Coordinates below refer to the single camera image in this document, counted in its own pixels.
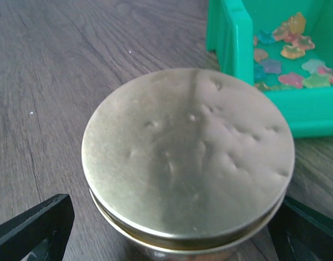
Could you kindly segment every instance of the gummy candy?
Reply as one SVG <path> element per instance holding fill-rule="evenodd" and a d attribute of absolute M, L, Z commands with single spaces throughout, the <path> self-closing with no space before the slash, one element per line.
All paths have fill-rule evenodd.
<path fill-rule="evenodd" d="M 288 26 L 288 21 L 281 22 L 281 26 Z"/>
<path fill-rule="evenodd" d="M 280 84 L 280 85 L 273 85 L 270 87 L 272 91 L 280 91 L 280 90 L 290 90 L 294 89 L 294 86 L 288 84 Z"/>
<path fill-rule="evenodd" d="M 256 35 L 254 35 L 254 46 L 256 47 L 258 44 L 258 38 Z"/>
<path fill-rule="evenodd" d="M 273 59 L 267 59 L 260 64 L 263 66 L 265 73 L 281 74 L 281 62 Z"/>
<path fill-rule="evenodd" d="M 255 83 L 255 88 L 259 89 L 260 91 L 269 90 L 269 87 L 264 82 Z"/>
<path fill-rule="evenodd" d="M 275 43 L 275 39 L 274 39 L 272 33 L 268 32 L 268 31 L 264 31 L 264 30 L 260 30 L 260 32 L 258 34 L 258 39 L 264 45 L 270 45 L 270 44 Z"/>
<path fill-rule="evenodd" d="M 302 34 L 306 26 L 306 18 L 304 18 L 301 12 L 298 12 L 289 18 L 288 26 L 290 27 L 291 33 Z"/>
<path fill-rule="evenodd" d="M 330 79 L 332 78 L 329 74 L 319 74 L 315 73 L 305 78 L 302 83 L 307 88 L 317 88 L 317 87 L 330 87 Z"/>
<path fill-rule="evenodd" d="M 333 69 L 327 68 L 325 66 L 319 66 L 317 70 L 320 74 L 329 74 L 331 76 L 330 83 L 333 83 Z"/>
<path fill-rule="evenodd" d="M 287 84 L 296 87 L 297 89 L 303 88 L 303 79 L 301 75 L 294 72 L 289 72 L 288 74 L 282 74 L 277 78 L 282 84 Z"/>
<path fill-rule="evenodd" d="M 293 42 L 300 34 L 289 33 L 287 37 L 284 38 L 284 42 Z"/>
<path fill-rule="evenodd" d="M 273 37 L 275 41 L 281 41 L 289 36 L 289 26 L 279 26 L 273 31 Z"/>
<path fill-rule="evenodd" d="M 315 48 L 315 44 L 312 42 L 312 38 L 310 36 L 298 35 L 293 41 L 293 46 L 298 46 L 298 48 L 302 50 L 313 50 Z"/>
<path fill-rule="evenodd" d="M 263 50 L 261 48 L 254 49 L 254 60 L 256 62 L 259 63 L 260 61 L 263 61 L 267 58 L 268 58 L 268 53 L 265 50 Z"/>
<path fill-rule="evenodd" d="M 266 77 L 266 73 L 264 72 L 264 68 L 262 65 L 255 63 L 254 64 L 254 81 L 259 82 Z"/>
<path fill-rule="evenodd" d="M 305 50 L 301 50 L 297 46 L 284 45 L 280 54 L 287 59 L 294 60 L 305 56 L 306 52 Z"/>
<path fill-rule="evenodd" d="M 319 66 L 325 66 L 325 62 L 317 59 L 309 59 L 302 64 L 302 69 L 308 71 L 310 74 L 314 74 L 318 71 Z"/>

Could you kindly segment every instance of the dented lid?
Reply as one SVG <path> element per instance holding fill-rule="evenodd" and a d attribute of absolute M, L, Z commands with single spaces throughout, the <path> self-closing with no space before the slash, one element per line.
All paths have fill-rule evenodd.
<path fill-rule="evenodd" d="M 163 70 L 110 94 L 84 133 L 100 206 L 166 240 L 221 237 L 259 220 L 291 180 L 294 143 L 278 108 L 220 72 Z"/>

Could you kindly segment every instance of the star-shaped gummy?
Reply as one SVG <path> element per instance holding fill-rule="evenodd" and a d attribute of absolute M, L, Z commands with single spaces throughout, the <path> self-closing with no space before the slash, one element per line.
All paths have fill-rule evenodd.
<path fill-rule="evenodd" d="M 302 69 L 308 71 L 310 74 L 314 74 L 318 71 L 319 66 L 325 66 L 325 62 L 317 59 L 309 59 L 302 64 Z"/>
<path fill-rule="evenodd" d="M 331 75 L 332 78 L 330 79 L 330 83 L 333 83 L 333 69 L 327 68 L 325 66 L 319 66 L 317 68 L 317 70 L 318 70 L 318 73 L 320 73 L 320 74 L 329 74 L 329 75 Z"/>
<path fill-rule="evenodd" d="M 329 74 L 315 73 L 305 78 L 302 83 L 307 88 L 330 87 L 331 76 Z"/>
<path fill-rule="evenodd" d="M 284 45 L 280 54 L 287 59 L 297 59 L 306 55 L 305 50 L 301 50 L 297 46 Z"/>
<path fill-rule="evenodd" d="M 298 75 L 294 72 L 289 72 L 288 74 L 282 74 L 277 78 L 282 84 L 291 85 L 296 87 L 297 89 L 303 88 L 302 81 L 304 80 L 304 77 L 301 75 Z"/>
<path fill-rule="evenodd" d="M 275 41 L 281 41 L 289 36 L 289 26 L 279 26 L 273 31 Z"/>
<path fill-rule="evenodd" d="M 254 63 L 254 81 L 259 82 L 266 78 L 266 73 L 262 65 Z"/>
<path fill-rule="evenodd" d="M 292 34 L 288 33 L 288 35 L 284 38 L 284 42 L 293 42 L 300 34 Z"/>
<path fill-rule="evenodd" d="M 260 61 L 263 61 L 268 58 L 268 53 L 261 48 L 255 48 L 254 49 L 254 60 L 259 63 Z"/>
<path fill-rule="evenodd" d="M 271 32 L 260 30 L 258 33 L 258 39 L 264 45 L 270 45 L 275 43 L 275 39 Z"/>
<path fill-rule="evenodd" d="M 298 46 L 298 48 L 302 50 L 313 50 L 315 48 L 315 44 L 312 42 L 312 38 L 310 36 L 299 35 L 292 41 L 293 46 Z"/>
<path fill-rule="evenodd" d="M 281 74 L 281 62 L 273 59 L 267 59 L 260 64 L 263 66 L 265 73 Z"/>

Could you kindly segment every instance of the blue gummy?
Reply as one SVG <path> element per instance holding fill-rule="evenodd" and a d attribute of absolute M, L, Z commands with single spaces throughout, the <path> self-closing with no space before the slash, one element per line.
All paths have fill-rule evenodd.
<path fill-rule="evenodd" d="M 272 32 L 260 30 L 260 32 L 258 33 L 257 38 L 264 45 L 270 45 L 270 44 L 275 43 L 275 39 L 273 37 Z"/>
<path fill-rule="evenodd" d="M 254 81 L 260 82 L 266 78 L 267 74 L 261 64 L 254 63 Z"/>

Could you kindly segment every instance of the round tin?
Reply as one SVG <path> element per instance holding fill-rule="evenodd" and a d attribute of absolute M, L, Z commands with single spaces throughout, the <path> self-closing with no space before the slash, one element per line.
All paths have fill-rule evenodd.
<path fill-rule="evenodd" d="M 82 162 L 116 229 L 186 256 L 238 244 L 270 220 L 292 177 L 294 143 L 278 108 L 252 86 L 171 69 L 134 79 L 99 105 Z"/>
<path fill-rule="evenodd" d="M 274 214 L 281 206 L 285 196 L 284 193 L 284 195 L 280 198 L 272 211 L 270 211 L 267 215 L 263 216 L 262 219 L 257 222 L 256 226 L 248 227 L 248 232 L 244 234 L 241 238 L 238 238 L 237 240 L 232 241 L 229 244 L 221 245 L 214 248 L 199 250 L 177 250 L 162 248 L 156 244 L 151 245 L 143 240 L 140 240 L 139 235 L 136 236 L 131 234 L 129 231 L 125 231 L 124 227 L 120 226 L 119 223 L 115 222 L 115 220 L 111 218 L 104 209 L 102 209 L 91 191 L 90 194 L 92 196 L 95 206 L 98 208 L 99 212 L 103 215 L 106 221 L 119 233 L 125 236 L 125 238 L 127 238 L 130 242 L 135 243 L 135 246 L 140 249 L 142 253 L 145 253 L 154 261 L 224 261 L 227 258 L 231 257 L 233 252 L 236 250 L 237 245 L 251 238 L 270 221 L 270 219 L 274 216 Z"/>

